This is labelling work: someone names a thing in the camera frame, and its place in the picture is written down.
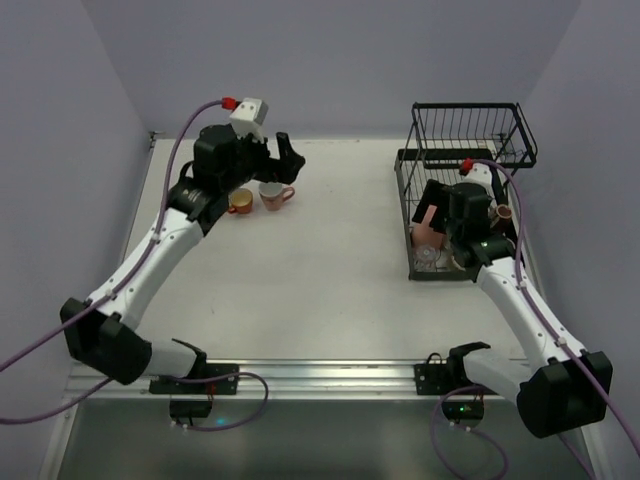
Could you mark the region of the peach floral mug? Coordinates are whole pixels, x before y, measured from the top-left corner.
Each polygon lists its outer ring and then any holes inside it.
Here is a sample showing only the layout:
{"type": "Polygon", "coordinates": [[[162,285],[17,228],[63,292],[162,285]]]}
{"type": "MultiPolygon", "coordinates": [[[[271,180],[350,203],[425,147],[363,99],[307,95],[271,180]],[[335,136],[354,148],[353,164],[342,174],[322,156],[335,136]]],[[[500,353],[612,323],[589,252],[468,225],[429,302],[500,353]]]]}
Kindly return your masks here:
{"type": "Polygon", "coordinates": [[[269,212],[280,210],[296,193],[293,186],[276,182],[261,182],[258,192],[263,205],[269,212]]]}

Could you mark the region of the tall pink plastic cup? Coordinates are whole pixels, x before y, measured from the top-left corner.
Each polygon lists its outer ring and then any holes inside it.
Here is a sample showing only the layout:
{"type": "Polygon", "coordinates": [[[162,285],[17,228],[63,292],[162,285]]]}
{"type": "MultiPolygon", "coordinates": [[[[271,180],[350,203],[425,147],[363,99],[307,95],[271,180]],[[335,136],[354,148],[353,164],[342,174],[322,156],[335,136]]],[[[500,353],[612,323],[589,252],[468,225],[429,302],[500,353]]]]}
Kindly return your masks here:
{"type": "Polygon", "coordinates": [[[414,247],[428,244],[433,248],[442,250],[445,244],[445,235],[435,231],[430,222],[433,219],[437,207],[429,205],[421,222],[415,223],[411,232],[411,241],[414,247]]]}

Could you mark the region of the orange glazed mug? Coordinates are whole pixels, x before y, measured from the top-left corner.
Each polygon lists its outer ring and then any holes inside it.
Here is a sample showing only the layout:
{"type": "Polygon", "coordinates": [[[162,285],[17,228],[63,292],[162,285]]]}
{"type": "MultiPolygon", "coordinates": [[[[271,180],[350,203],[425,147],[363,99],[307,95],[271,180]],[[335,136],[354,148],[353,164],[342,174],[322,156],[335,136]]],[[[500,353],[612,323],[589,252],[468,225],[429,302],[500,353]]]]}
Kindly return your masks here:
{"type": "Polygon", "coordinates": [[[253,210],[253,193],[247,188],[239,188],[229,195],[229,214],[246,215],[253,210]]]}

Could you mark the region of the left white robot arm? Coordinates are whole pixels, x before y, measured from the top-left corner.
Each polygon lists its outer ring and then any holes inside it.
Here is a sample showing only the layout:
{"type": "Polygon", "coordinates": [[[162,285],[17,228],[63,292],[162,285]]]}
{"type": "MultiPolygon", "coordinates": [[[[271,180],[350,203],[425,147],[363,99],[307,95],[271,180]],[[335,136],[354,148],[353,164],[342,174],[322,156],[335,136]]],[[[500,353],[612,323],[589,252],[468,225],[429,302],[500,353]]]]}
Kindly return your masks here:
{"type": "Polygon", "coordinates": [[[288,134],[265,141],[237,137],[231,125],[204,128],[193,158],[162,197],[158,215],[121,266],[87,299],[68,299],[60,310],[72,359],[122,385],[142,377],[200,383],[207,355],[177,339],[151,342],[137,328],[151,300],[181,260],[228,211],[231,194],[251,180],[290,185],[306,163],[288,134]]]}

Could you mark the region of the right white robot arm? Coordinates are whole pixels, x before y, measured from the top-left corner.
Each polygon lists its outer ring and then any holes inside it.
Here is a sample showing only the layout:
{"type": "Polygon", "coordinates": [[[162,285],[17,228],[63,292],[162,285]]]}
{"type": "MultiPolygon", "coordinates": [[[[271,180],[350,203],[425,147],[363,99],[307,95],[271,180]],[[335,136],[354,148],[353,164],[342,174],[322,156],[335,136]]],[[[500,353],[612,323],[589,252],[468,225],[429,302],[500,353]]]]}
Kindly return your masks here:
{"type": "Polygon", "coordinates": [[[446,236],[455,263],[498,308],[528,362],[516,366],[484,342],[453,347],[446,360],[453,384],[478,384],[511,401],[537,438],[603,420],[610,360],[587,351],[544,303],[515,244],[492,228],[490,206],[482,185],[430,180],[414,214],[420,219],[435,209],[430,227],[446,236]]]}

